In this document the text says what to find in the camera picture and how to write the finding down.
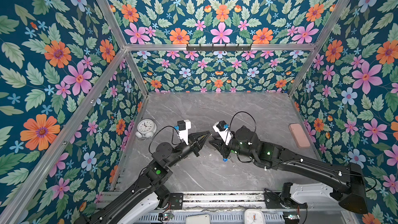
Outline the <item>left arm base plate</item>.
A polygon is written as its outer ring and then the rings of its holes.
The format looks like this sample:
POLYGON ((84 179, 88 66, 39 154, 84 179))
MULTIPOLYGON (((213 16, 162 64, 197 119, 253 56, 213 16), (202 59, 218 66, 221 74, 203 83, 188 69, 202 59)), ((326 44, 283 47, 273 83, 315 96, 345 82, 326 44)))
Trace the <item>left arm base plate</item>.
POLYGON ((180 210, 183 206, 184 194, 183 193, 171 193, 160 200, 157 209, 171 209, 180 210))

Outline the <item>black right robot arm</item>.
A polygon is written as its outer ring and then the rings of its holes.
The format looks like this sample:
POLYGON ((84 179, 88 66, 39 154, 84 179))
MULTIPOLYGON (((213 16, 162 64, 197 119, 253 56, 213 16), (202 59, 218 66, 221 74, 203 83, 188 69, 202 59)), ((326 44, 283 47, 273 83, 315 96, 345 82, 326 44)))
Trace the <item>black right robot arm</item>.
POLYGON ((242 126, 230 131, 225 122, 217 123, 213 129, 218 137, 210 144, 220 152, 223 159, 235 154, 242 163, 252 163, 264 170, 282 170, 316 180, 332 188, 330 197, 340 207, 357 214, 366 214, 366 188, 362 169, 358 164, 346 166, 326 164, 300 155, 280 145, 260 141, 256 132, 242 126))

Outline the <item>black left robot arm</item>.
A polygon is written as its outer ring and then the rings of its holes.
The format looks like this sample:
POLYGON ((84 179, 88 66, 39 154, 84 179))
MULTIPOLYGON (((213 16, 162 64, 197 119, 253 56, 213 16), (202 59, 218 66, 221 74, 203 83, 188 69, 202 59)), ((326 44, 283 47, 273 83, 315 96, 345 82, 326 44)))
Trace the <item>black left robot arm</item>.
POLYGON ((79 217, 75 223, 133 224, 154 209, 165 207, 171 194, 165 186, 173 175, 171 167, 192 153, 198 157, 209 137, 211 132, 204 131, 188 135, 188 143, 181 142, 176 146, 168 142, 159 144, 152 154, 152 161, 126 191, 90 217, 79 217))

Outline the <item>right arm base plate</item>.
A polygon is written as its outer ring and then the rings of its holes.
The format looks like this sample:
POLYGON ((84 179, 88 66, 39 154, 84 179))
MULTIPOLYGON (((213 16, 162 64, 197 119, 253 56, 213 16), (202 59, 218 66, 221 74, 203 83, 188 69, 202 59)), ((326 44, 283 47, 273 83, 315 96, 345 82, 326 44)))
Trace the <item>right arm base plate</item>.
POLYGON ((281 193, 275 193, 273 191, 267 191, 265 189, 263 195, 266 208, 268 209, 308 209, 307 203, 300 204, 290 198, 283 198, 281 193))

